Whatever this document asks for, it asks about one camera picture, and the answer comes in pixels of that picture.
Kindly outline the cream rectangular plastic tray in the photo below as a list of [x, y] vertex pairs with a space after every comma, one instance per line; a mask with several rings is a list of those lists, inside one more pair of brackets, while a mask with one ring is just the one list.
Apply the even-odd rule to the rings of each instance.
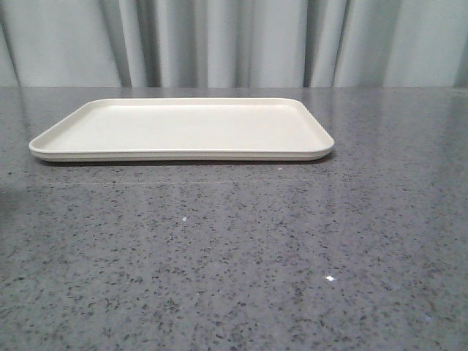
[[286, 98], [100, 99], [34, 138], [50, 162], [312, 161], [333, 138]]

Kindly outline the pale grey-green curtain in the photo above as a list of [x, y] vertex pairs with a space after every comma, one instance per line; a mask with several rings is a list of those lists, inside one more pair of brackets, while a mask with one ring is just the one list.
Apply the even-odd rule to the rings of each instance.
[[3, 87], [465, 87], [465, 1], [3, 1]]

